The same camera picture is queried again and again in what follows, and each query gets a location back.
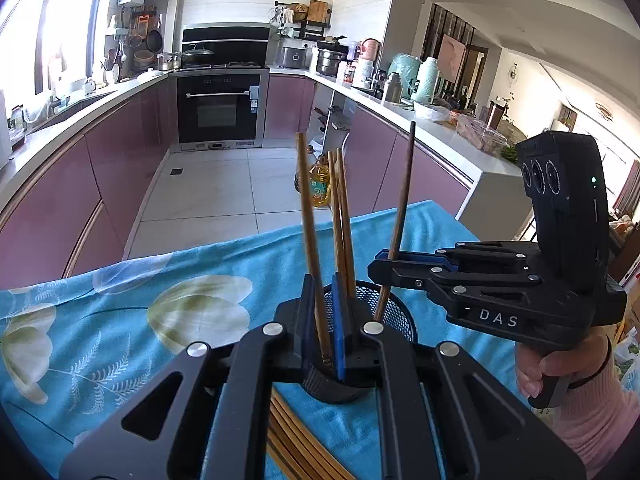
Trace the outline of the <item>pink sleeve right forearm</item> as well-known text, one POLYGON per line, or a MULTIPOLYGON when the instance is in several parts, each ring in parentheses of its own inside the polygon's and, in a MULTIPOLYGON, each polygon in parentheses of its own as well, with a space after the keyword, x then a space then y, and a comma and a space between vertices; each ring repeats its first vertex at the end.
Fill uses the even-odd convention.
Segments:
POLYGON ((582 460, 589 479, 639 477, 639 398, 622 386, 611 360, 567 393, 552 429, 582 460))

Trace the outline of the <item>person's right hand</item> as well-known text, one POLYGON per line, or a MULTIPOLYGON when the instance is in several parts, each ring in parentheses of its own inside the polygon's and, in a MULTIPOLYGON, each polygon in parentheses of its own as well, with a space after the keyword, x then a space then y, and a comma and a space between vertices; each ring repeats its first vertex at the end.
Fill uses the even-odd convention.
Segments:
POLYGON ((544 376, 565 377, 572 382, 586 379, 600 370, 608 356, 610 341, 602 327, 595 327, 572 350, 542 356, 525 344, 515 346, 515 374, 518 390, 526 398, 536 398, 544 388, 544 376))

